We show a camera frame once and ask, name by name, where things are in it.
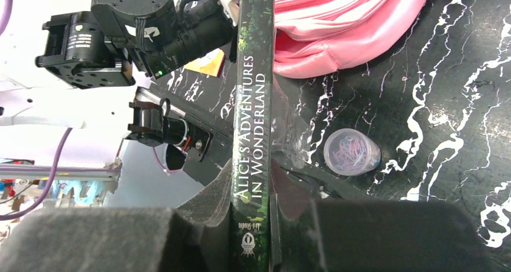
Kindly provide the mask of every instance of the publisher logo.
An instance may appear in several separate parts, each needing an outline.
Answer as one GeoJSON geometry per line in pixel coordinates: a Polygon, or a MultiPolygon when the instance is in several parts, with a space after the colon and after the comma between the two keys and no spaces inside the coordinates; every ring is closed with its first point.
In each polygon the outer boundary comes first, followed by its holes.
{"type": "Polygon", "coordinates": [[[254,248],[256,247],[256,240],[254,239],[254,235],[251,233],[246,233],[243,236],[243,241],[241,243],[241,247],[243,248],[242,255],[254,256],[254,248]]]}

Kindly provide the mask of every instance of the table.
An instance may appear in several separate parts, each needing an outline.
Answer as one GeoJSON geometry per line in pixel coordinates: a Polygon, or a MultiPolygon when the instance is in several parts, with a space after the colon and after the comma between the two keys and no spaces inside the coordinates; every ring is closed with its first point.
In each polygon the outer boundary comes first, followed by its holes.
{"type": "MultiPolygon", "coordinates": [[[[326,138],[341,128],[381,148],[380,167],[342,177],[385,200],[447,201],[473,219],[492,257],[511,267],[511,0],[428,0],[409,31],[366,65],[279,79],[310,123],[309,163],[333,173],[326,138]]],[[[236,66],[220,78],[175,71],[151,88],[233,121],[236,66]]]]}

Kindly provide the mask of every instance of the marble surface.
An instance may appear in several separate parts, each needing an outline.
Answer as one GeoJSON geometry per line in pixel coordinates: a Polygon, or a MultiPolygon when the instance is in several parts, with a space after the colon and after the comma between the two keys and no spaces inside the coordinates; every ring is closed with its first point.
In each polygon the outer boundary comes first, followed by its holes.
{"type": "MultiPolygon", "coordinates": [[[[309,80],[280,79],[314,131],[309,163],[331,172],[323,144],[355,128],[381,165],[342,177],[386,200],[447,201],[472,219],[492,257],[511,267],[511,0],[428,0],[387,53],[309,80]]],[[[233,120],[236,66],[220,78],[175,71],[152,88],[233,120]]]]}

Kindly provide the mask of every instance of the container of rubber bands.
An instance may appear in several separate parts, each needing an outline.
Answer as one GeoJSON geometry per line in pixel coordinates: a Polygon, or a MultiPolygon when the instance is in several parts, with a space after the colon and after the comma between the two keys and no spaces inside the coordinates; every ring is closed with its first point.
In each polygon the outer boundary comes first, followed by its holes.
{"type": "Polygon", "coordinates": [[[380,164],[380,148],[357,130],[345,128],[330,135],[323,150],[328,167],[342,176],[359,176],[380,164]]]}

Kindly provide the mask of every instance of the gray floor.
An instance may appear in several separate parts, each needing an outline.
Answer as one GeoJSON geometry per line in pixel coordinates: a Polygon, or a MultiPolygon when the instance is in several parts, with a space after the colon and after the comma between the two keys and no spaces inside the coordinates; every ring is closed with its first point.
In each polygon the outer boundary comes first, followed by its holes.
{"type": "MultiPolygon", "coordinates": [[[[107,207],[177,207],[197,194],[203,185],[186,173],[165,174],[157,165],[152,148],[125,141],[122,172],[114,194],[108,194],[107,207]]],[[[165,164],[166,145],[157,147],[165,164]]]]}

